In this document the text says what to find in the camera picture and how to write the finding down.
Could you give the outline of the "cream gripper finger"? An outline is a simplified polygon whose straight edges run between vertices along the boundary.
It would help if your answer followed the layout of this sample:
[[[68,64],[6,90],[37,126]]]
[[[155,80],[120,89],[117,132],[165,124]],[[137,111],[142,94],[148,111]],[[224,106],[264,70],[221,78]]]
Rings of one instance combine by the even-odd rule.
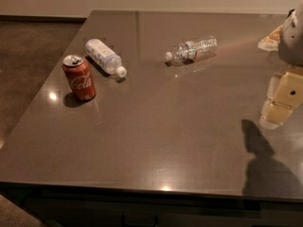
[[[296,67],[270,80],[259,124],[267,130],[281,126],[303,103],[303,68]]]
[[[281,30],[283,26],[278,26],[270,34],[258,42],[258,48],[265,51],[278,51]]]

